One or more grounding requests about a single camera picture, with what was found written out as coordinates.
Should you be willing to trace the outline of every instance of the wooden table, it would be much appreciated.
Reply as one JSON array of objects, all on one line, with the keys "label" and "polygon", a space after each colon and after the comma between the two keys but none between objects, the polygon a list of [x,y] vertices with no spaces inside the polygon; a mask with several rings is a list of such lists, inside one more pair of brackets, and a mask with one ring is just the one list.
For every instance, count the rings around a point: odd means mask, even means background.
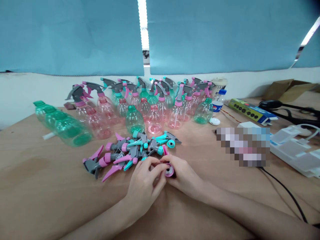
[{"label": "wooden table", "polygon": [[[259,99],[250,99],[257,104]],[[318,107],[320,94],[307,92],[295,105]],[[239,121],[249,121],[224,107]],[[220,114],[219,127],[238,123]],[[290,123],[273,122],[271,132]],[[189,162],[205,180],[232,192],[264,203],[300,218],[287,192],[273,179],[254,167],[239,167],[220,147],[212,125],[190,121],[171,131],[181,141],[171,154]],[[123,126],[115,132],[129,136]],[[133,168],[118,172],[106,182],[87,173],[82,165],[102,144],[116,138],[92,141],[72,148],[58,137],[43,140],[49,133],[35,115],[0,132],[0,239],[57,239],[110,208],[126,195]],[[312,141],[319,146],[319,138]],[[267,170],[295,195],[311,224],[320,222],[320,180],[306,178],[272,155]],[[190,199],[167,185],[148,213],[116,239],[250,239],[252,234],[219,211]]]}]

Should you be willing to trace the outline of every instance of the forearm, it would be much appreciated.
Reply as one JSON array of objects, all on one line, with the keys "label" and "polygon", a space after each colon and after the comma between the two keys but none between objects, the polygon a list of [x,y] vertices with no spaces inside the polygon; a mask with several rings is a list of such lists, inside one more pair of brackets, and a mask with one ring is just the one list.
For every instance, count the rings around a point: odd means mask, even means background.
[{"label": "forearm", "polygon": [[204,184],[200,201],[230,216],[261,239],[320,239],[312,225],[264,204]]},{"label": "forearm", "polygon": [[138,217],[130,211],[125,199],[86,223],[74,232],[69,233],[63,240],[106,240],[112,239],[124,229],[130,227]]}]

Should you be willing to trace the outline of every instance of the white wall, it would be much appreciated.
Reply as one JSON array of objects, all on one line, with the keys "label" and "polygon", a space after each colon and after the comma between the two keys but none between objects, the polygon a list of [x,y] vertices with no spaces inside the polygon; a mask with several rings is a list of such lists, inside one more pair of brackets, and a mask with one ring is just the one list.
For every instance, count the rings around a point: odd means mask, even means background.
[{"label": "white wall", "polygon": [[[183,81],[184,78],[191,80],[192,76],[202,80],[211,80],[216,77],[228,79],[227,99],[261,96],[273,81],[291,79],[308,81],[312,83],[320,82],[320,67],[317,68],[294,68],[287,70],[274,70],[264,72],[235,72],[235,73],[212,73],[195,75],[167,75],[175,82]],[[147,80],[150,77],[159,79],[163,76],[150,75],[150,68],[145,67]],[[117,80],[117,76],[107,76],[112,80]],[[135,76],[122,76],[134,83],[137,82]],[[80,84],[82,81],[95,82],[103,85],[100,77],[60,77],[35,73],[0,73],[1,94],[0,101],[1,118],[0,129],[4,129],[34,113],[32,102],[43,100],[54,105],[63,106],[66,102],[73,84]],[[106,90],[106,95],[110,96],[111,90]],[[96,101],[96,92],[92,94]]]}]

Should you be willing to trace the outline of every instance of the black cable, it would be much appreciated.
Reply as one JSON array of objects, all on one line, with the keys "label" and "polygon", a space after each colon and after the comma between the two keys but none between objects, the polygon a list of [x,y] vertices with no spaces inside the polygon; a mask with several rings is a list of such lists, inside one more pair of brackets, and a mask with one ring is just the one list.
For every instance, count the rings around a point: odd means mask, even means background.
[{"label": "black cable", "polygon": [[276,180],[276,181],[289,193],[290,197],[293,199],[294,203],[297,205],[297,208],[298,208],[298,210],[299,210],[299,212],[300,212],[300,214],[301,214],[301,216],[302,216],[302,218],[303,218],[303,221],[306,222],[306,223],[308,223],[308,221],[307,221],[307,219],[306,219],[306,216],[304,215],[304,213],[303,213],[303,211],[302,211],[299,203],[298,203],[297,200],[294,198],[294,196],[293,196],[292,193],[289,191],[289,189],[287,189],[287,187],[286,187],[285,185],[283,185],[278,179],[276,179],[272,174],[268,173],[268,172],[264,169],[264,167],[258,167],[258,168],[260,168],[261,170],[263,170],[264,172],[266,172],[269,176],[271,176],[274,180]]}]

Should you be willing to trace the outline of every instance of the hand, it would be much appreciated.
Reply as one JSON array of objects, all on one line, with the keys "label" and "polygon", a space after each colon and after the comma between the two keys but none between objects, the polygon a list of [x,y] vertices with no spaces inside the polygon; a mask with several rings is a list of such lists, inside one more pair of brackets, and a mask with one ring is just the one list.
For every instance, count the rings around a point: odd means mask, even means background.
[{"label": "hand", "polygon": [[166,155],[160,159],[160,162],[170,162],[177,175],[176,178],[167,178],[167,182],[185,193],[189,197],[201,201],[204,191],[204,181],[195,173],[187,161]]},{"label": "hand", "polygon": [[159,196],[166,184],[165,170],[167,168],[167,164],[161,164],[159,159],[154,157],[138,162],[131,177],[128,193],[124,198],[137,218],[146,214]]}]

